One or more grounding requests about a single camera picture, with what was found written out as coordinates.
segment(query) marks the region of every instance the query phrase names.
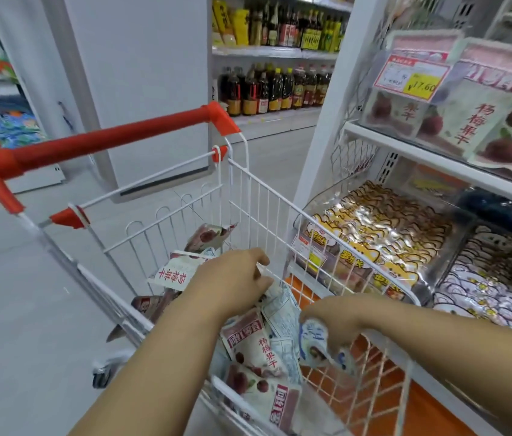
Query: floor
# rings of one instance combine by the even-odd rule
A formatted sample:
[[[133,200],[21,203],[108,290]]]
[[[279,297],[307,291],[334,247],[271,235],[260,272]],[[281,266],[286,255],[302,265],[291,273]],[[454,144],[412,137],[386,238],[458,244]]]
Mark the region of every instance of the floor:
[[[250,141],[250,170],[289,200],[293,197],[301,169],[314,132],[313,128],[298,130],[273,137]],[[236,158],[244,162],[241,150]],[[102,194],[102,190],[85,167],[78,161],[65,166],[69,181],[44,190],[24,193],[21,200],[27,205],[27,214],[35,221],[63,208],[66,202],[80,203]],[[278,239],[273,234],[284,233],[289,226],[288,206],[256,181],[248,181],[245,174],[240,178],[234,171],[234,184],[228,187],[230,172],[222,170],[223,196],[230,193],[241,212],[229,204],[223,209],[222,219],[240,221],[234,240],[237,246],[259,245],[270,253]],[[180,205],[181,199],[189,202],[187,193],[194,196],[208,190],[203,183],[217,185],[212,175],[195,183],[187,183],[147,197],[115,205],[102,203],[88,211],[92,226],[108,246],[124,238],[125,226],[131,220],[149,224],[155,220],[155,211],[167,214]],[[212,197],[219,196],[219,190]],[[183,220],[174,216],[159,224],[165,239],[165,230],[173,226],[176,238],[159,245],[159,230],[150,230],[149,240],[155,248],[155,256],[143,257],[146,248],[142,235],[114,250],[111,255],[125,267],[125,273],[138,292],[146,292],[144,274],[153,267],[152,259],[160,262],[161,250],[181,248],[182,239],[191,234],[199,216],[211,212],[219,219],[219,206],[210,206],[209,197],[194,204],[184,214]],[[130,228],[135,232],[140,225]],[[52,238],[65,252],[77,258],[103,282],[125,299],[132,294],[94,241],[83,231],[52,227]],[[133,251],[140,254],[136,261]],[[117,349],[128,346],[126,341],[105,344],[112,328],[110,321],[93,305],[86,295],[53,261],[40,245],[33,242],[17,224],[14,217],[0,208],[0,436],[64,436],[97,397],[91,387],[91,369],[95,359],[104,359]],[[206,411],[196,408],[188,434],[215,432],[204,425]]]

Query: blue and white package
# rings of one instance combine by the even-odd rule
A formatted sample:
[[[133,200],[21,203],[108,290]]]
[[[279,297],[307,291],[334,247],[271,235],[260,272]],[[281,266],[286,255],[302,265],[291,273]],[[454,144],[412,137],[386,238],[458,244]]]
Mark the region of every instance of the blue and white package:
[[[329,353],[327,339],[329,330],[320,321],[308,319],[300,325],[298,345],[301,365],[312,368],[333,365],[349,376],[356,376],[357,367],[349,349],[342,347],[333,358]]]

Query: forearm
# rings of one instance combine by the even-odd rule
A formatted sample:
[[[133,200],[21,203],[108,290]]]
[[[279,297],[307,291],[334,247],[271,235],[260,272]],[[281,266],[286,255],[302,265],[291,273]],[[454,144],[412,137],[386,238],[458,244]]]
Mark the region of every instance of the forearm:
[[[221,324],[184,293],[69,436],[180,436]]]
[[[512,329],[388,299],[368,297],[362,304],[356,312],[364,328],[389,337],[512,425]]]

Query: hand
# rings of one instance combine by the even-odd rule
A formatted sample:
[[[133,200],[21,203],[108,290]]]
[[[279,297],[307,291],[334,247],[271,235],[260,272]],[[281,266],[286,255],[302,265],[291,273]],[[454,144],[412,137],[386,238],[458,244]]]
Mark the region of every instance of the hand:
[[[256,263],[270,264],[260,248],[227,251],[202,264],[181,297],[193,299],[203,312],[222,323],[242,315],[274,282],[260,275]]]
[[[336,353],[343,346],[349,347],[363,329],[372,327],[368,319],[385,298],[367,293],[329,296],[304,308],[300,322],[309,318],[323,322],[329,330],[329,351]]]

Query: person's right hand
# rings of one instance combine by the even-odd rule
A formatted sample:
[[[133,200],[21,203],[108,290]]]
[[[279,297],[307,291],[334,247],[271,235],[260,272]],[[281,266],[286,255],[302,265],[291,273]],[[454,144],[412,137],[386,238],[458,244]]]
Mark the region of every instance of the person's right hand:
[[[329,330],[329,350],[335,353],[342,346],[348,347],[363,329],[370,327],[369,315],[382,298],[367,293],[329,296],[304,308],[300,322],[309,318],[323,322]]]

